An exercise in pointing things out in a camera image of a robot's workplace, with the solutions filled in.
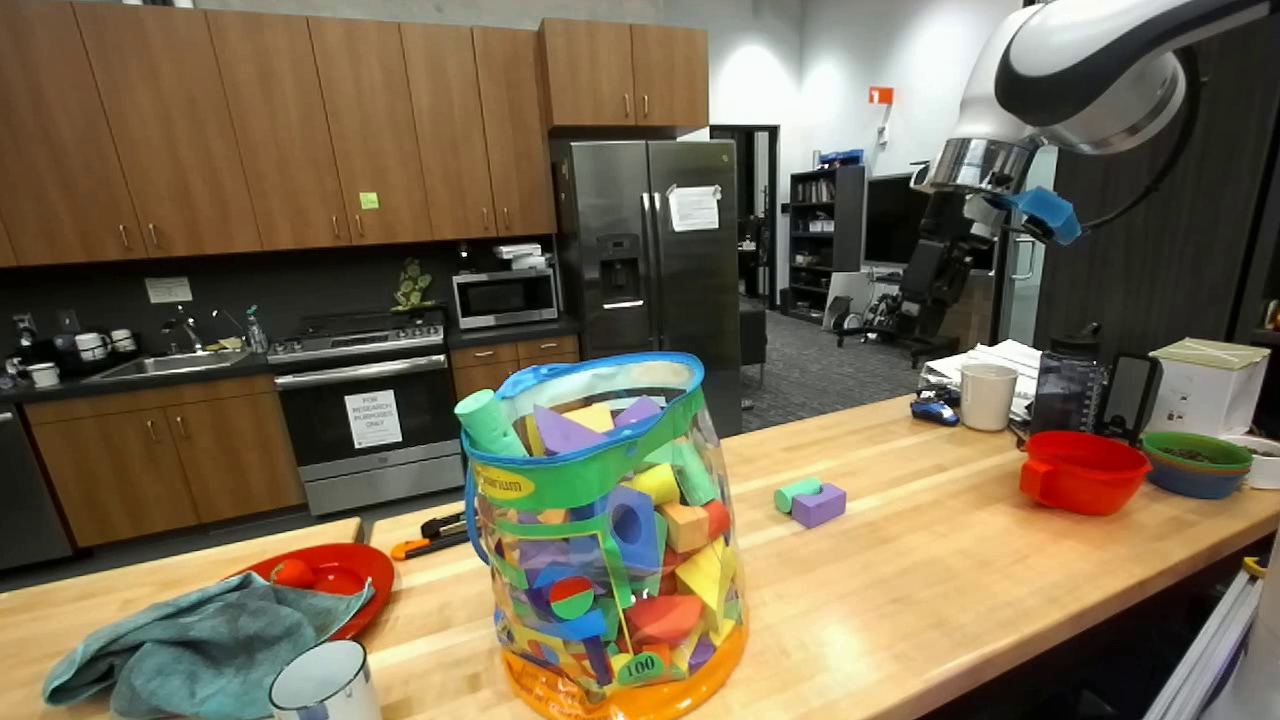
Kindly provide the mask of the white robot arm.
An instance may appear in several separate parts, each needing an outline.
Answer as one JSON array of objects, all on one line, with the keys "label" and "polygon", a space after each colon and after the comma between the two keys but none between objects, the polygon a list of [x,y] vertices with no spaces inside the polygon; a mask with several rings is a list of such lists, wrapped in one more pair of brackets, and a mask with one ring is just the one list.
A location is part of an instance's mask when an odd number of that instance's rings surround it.
[{"label": "white robot arm", "polygon": [[1085,157],[1141,146],[1179,113],[1179,46],[1255,25],[1277,0],[1043,0],[985,42],[927,191],[1011,191],[1036,144]]}]

